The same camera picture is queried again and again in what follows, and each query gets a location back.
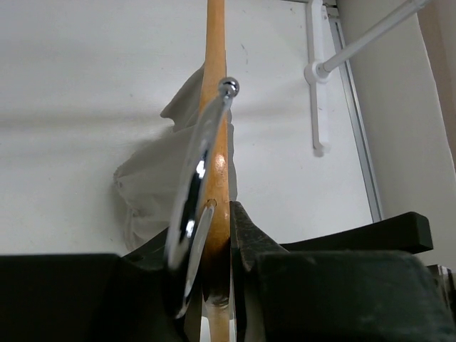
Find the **wooden clothes hanger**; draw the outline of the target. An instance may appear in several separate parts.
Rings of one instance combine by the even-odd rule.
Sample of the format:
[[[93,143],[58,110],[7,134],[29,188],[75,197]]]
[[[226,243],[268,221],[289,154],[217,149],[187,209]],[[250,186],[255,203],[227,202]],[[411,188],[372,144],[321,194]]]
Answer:
[[[167,232],[165,308],[185,315],[202,281],[211,341],[229,341],[231,285],[227,114],[239,83],[227,76],[225,2],[208,1],[199,118],[190,139]]]

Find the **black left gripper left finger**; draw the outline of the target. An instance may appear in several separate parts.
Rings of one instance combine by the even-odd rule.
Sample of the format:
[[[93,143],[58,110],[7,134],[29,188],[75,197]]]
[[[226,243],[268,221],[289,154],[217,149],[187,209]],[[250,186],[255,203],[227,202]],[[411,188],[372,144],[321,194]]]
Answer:
[[[1,340],[187,341],[163,306],[165,240],[125,256],[2,256]]]

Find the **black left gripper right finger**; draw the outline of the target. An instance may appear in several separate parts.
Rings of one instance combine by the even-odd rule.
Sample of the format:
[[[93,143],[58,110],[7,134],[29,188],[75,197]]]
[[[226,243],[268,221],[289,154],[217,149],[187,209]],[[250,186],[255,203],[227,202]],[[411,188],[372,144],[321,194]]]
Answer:
[[[431,271],[402,251],[290,252],[232,202],[238,341],[453,341]]]

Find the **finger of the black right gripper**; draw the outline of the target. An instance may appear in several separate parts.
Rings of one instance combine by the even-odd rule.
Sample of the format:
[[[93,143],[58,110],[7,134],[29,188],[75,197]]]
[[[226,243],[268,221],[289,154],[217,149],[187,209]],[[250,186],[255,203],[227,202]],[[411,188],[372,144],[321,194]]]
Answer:
[[[344,232],[282,245],[299,251],[402,251],[419,254],[433,250],[430,223],[417,212],[384,219]]]

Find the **grey trousers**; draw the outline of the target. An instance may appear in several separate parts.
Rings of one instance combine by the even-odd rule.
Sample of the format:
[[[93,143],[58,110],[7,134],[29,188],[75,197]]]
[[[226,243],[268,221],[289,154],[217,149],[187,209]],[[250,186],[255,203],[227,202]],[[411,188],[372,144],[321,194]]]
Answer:
[[[199,115],[204,68],[197,69],[162,110],[174,123],[121,164],[113,183],[127,207],[124,239],[133,251],[168,228],[187,146]]]

